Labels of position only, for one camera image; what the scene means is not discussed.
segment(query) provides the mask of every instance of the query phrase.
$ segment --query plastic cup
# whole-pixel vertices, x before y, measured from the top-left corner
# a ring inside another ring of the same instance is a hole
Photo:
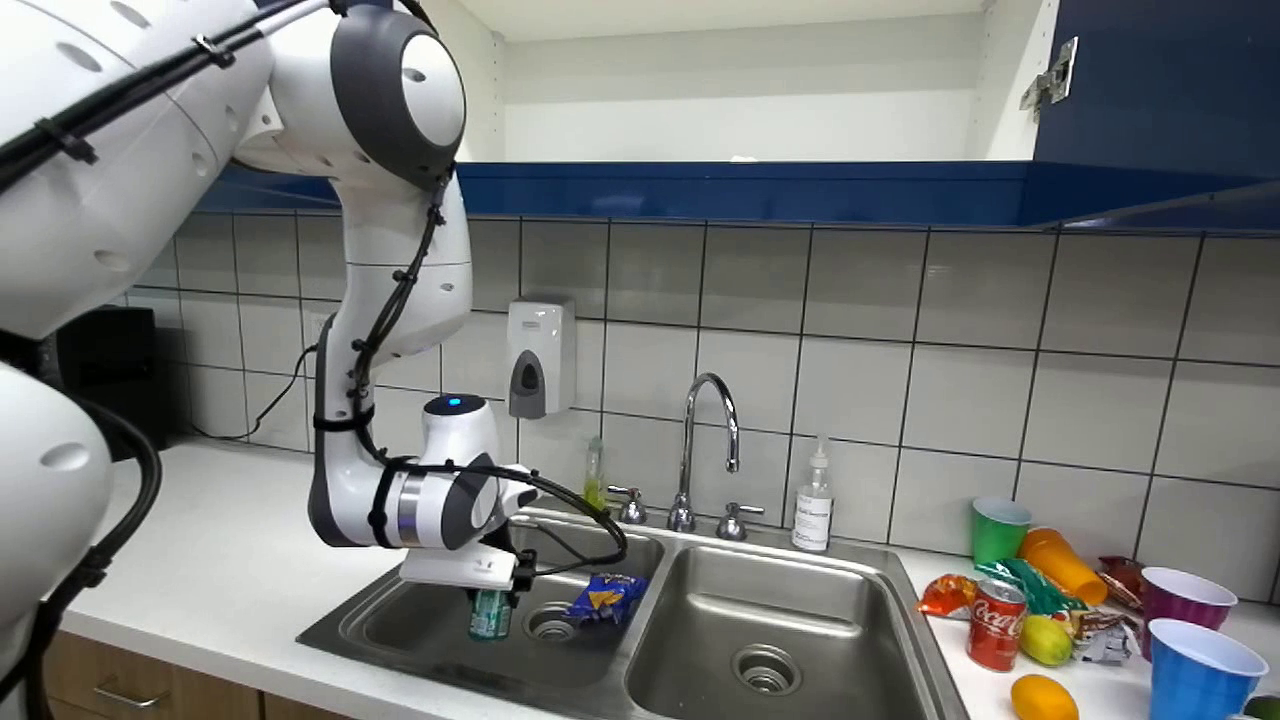
[[[1205,628],[1225,628],[1239,598],[1208,577],[1182,570],[1145,570],[1145,625],[1173,618]]]
[[[1006,495],[975,495],[967,503],[967,530],[974,530],[974,563],[1001,563],[1014,561],[1017,550],[1030,537],[1034,514],[1023,514],[1022,503],[1006,502]]]
[[[1108,602],[1104,577],[1096,577],[1058,530],[1034,530],[1022,558],[1061,594],[1094,608]]]
[[[1225,720],[1266,678],[1268,661],[1239,642],[1189,619],[1151,619],[1149,720]]]

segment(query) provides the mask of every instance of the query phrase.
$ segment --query purple object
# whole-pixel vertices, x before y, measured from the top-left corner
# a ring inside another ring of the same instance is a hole
[[[1230,720],[1268,678],[1249,643],[1183,625],[1151,619],[1151,714],[1149,720]]]
[[[1182,570],[1145,570],[1145,619],[1189,619],[1201,628],[1221,628],[1239,598],[1208,577]]]

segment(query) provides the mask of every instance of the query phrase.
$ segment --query sink basin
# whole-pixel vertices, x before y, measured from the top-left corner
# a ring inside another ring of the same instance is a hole
[[[687,550],[648,618],[627,694],[661,716],[923,720],[892,587],[872,570]]]
[[[543,570],[571,563],[565,545],[608,550],[602,530],[559,514],[528,514],[514,541]],[[589,571],[648,577],[627,628],[565,625]],[[565,716],[967,720],[899,561],[881,550],[804,558],[780,531],[732,545],[627,530],[620,563],[539,577],[507,642],[473,642],[467,618],[463,594],[388,571],[301,642]]]

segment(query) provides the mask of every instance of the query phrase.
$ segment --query soap bottle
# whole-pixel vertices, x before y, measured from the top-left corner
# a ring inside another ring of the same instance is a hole
[[[598,514],[608,514],[605,442],[602,442],[602,436],[598,436],[593,450],[589,450],[585,502],[589,502]]]
[[[828,471],[828,442],[819,436],[808,461],[808,484],[798,493],[798,526],[792,545],[804,554],[828,554],[832,545],[832,487],[824,484]]]

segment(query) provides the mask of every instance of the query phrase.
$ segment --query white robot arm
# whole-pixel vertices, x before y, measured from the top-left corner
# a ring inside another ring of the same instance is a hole
[[[0,0],[0,18],[0,334],[41,341],[121,297],[233,158],[327,176],[350,297],[315,372],[311,526],[338,550],[409,550],[409,582],[528,586],[531,561],[484,541],[539,480],[491,464],[484,402],[432,402],[411,461],[368,442],[372,367],[440,345],[473,307],[454,182],[463,86],[436,28],[372,0]],[[121,78],[168,70],[193,42],[219,70],[105,124],[65,114],[121,99]],[[73,402],[6,364],[0,408],[6,678],[105,518],[109,453]]]

